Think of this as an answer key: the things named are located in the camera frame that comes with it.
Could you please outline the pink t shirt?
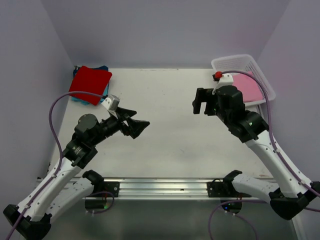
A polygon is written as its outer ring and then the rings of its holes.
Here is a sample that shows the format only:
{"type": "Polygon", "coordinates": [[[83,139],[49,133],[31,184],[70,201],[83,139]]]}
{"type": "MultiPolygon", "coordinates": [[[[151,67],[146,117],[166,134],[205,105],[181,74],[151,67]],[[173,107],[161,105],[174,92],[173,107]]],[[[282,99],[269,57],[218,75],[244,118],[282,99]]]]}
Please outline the pink t shirt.
{"type": "Polygon", "coordinates": [[[264,99],[258,84],[251,77],[240,73],[234,74],[232,77],[232,85],[242,92],[244,103],[252,103],[264,99]]]}

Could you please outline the white plastic basket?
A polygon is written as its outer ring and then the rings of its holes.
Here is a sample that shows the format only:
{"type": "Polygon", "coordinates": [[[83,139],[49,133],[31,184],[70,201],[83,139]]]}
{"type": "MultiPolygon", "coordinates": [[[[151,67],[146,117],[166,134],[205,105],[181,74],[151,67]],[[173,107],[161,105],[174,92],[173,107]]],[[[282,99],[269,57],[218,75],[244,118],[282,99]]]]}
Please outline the white plastic basket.
{"type": "Polygon", "coordinates": [[[256,81],[263,95],[263,100],[245,103],[246,106],[264,103],[266,100],[263,92],[266,93],[269,101],[273,101],[276,98],[275,91],[251,55],[237,54],[215,58],[211,61],[211,66],[214,72],[233,71],[232,76],[234,74],[243,74],[256,81]]]}

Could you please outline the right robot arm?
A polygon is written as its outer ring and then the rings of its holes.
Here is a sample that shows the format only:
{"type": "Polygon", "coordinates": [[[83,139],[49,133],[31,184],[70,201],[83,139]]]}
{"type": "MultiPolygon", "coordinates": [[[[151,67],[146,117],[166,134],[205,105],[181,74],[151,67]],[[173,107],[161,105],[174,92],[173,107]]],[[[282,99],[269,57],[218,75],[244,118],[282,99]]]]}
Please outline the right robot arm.
{"type": "Polygon", "coordinates": [[[246,109],[241,91],[233,85],[217,90],[198,88],[192,102],[194,114],[200,113],[202,103],[206,104],[204,114],[217,116],[233,136],[258,156],[275,180],[267,182],[234,170],[222,182],[209,183],[208,188],[231,197],[245,194],[263,200],[285,220],[291,220],[316,198],[320,183],[309,180],[281,153],[279,145],[271,140],[266,121],[260,114],[246,109]]]}

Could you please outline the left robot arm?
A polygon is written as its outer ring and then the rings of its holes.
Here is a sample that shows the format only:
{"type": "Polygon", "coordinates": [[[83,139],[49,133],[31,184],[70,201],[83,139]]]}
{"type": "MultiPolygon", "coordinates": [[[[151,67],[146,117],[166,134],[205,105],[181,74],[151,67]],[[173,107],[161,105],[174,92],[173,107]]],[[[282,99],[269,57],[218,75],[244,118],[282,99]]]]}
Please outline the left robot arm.
{"type": "Polygon", "coordinates": [[[149,121],[132,119],[135,114],[134,110],[118,107],[101,121],[93,114],[81,116],[51,172],[23,201],[3,210],[12,228],[27,240],[42,240],[54,220],[80,199],[101,194],[113,198],[113,193],[104,190],[103,177],[94,170],[84,172],[71,187],[64,188],[94,158],[99,143],[117,132],[135,139],[150,125],[149,121]]]}

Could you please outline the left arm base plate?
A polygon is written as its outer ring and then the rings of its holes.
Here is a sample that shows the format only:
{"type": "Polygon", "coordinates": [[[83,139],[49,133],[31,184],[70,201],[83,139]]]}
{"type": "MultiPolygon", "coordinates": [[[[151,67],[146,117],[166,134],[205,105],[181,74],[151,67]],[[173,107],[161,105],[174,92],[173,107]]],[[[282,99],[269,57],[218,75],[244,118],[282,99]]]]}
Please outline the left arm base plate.
{"type": "Polygon", "coordinates": [[[104,181],[100,190],[104,192],[100,194],[103,198],[107,198],[109,196],[106,192],[112,193],[113,196],[117,198],[119,196],[120,183],[118,181],[104,181]]]}

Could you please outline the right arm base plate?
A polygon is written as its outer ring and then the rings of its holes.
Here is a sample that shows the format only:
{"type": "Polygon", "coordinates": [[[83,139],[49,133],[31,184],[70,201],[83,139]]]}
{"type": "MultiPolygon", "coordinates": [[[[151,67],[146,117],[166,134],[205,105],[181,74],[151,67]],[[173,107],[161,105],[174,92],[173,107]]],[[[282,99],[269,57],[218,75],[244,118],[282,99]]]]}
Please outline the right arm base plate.
{"type": "Polygon", "coordinates": [[[209,198],[231,198],[233,196],[232,185],[222,179],[214,179],[206,183],[209,198]]]}

